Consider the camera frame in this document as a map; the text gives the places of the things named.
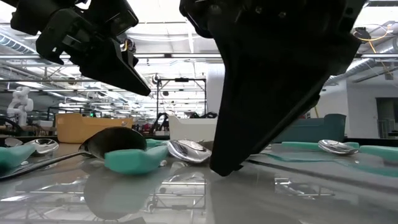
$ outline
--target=wall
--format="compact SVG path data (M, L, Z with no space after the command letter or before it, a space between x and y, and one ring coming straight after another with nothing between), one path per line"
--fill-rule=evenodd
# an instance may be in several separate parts
M350 135L352 138L379 138L376 98L398 97L395 85L347 85Z
M320 93L320 99L317 104L317 111L319 118L323 118L326 114L338 113L346 115L346 129L345 133L349 135L350 126L348 118L348 100L346 81L340 81L337 86L326 86L326 91ZM310 110L311 118L316 118L315 109Z

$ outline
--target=metal spoon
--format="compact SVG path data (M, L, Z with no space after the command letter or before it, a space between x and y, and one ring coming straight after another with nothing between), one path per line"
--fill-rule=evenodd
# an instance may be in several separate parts
M0 181L28 174L32 171L47 167L54 163L64 161L75 156L82 155L88 157L97 157L98 159L104 159L107 152L117 151L121 149L144 150L146 148L146 144L147 143L145 138L140 133L132 130L131 128L106 128L96 133L91 138L87 139L80 146L77 152L31 164L30 166L18 169L9 175L0 177Z
M318 146L326 152L339 156L350 156L359 152L352 146L333 140L321 140L318 142Z
M210 150L190 140L170 140L167 148L171 155L191 164L200 164L211 156Z
M21 146L24 144L22 141L20 141L16 138L6 138L4 140L4 143L6 146L9 146L9 147Z
M48 153L55 152L60 147L60 145L52 139L36 139L25 143L25 145L33 145L35 147L35 156L44 156Z

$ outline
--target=yellow cable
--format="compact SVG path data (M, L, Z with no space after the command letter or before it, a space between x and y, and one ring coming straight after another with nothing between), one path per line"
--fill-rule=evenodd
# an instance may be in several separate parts
M126 51L127 50L127 39L124 41L124 50L123 51Z
M359 37L357 37L359 40L363 40L363 41L374 41L374 40L380 40L381 38L385 38L386 37L386 35L388 34L388 30L390 29L390 27L387 27L387 30L386 30L386 33L383 35L383 36L381 36L381 37L378 37L378 38L375 38L375 39L362 39L362 38L359 38Z
M317 106L314 107L315 109L315 114L317 115L317 118L319 118L319 114L318 114L318 110L317 110Z
M373 44L372 44L371 41L369 41L369 44L370 44L370 46L371 46L373 52L376 54L376 53L377 53L377 52L376 52L376 49L374 48L374 46L373 46ZM390 74L391 76L393 76L393 74L387 69L386 65L385 65L383 62L381 62L381 64L383 65L383 67L384 67L384 69L386 70L386 72L387 72L388 74Z

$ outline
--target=white robot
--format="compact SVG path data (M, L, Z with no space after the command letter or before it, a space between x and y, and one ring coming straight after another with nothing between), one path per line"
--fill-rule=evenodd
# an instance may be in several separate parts
M29 92L29 87L17 87L17 91L12 93L13 99L7 109L7 117L12 119L16 115L20 126L26 125L26 112L33 110L33 100L27 96ZM18 109L14 108L17 104L20 104Z

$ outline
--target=teal rubber grip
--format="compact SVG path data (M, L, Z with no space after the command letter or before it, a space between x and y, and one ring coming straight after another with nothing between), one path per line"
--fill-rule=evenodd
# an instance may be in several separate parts
M167 146L157 146L146 151L126 149L105 154L105 167L120 174L141 175L156 170L169 151Z
M35 151L33 145L0 147L0 169L12 169L24 162Z
M358 142L344 142L351 147L359 149ZM323 151L323 149L318 147L318 143L314 142L282 142L282 146L284 147L294 147L299 149L307 149L307 150L314 150L314 151Z
M361 146L359 152L379 156L385 160L398 161L398 147Z
M168 141L155 140L155 139L146 139L146 141L147 141L147 149L157 147L157 146L164 146L168 142Z

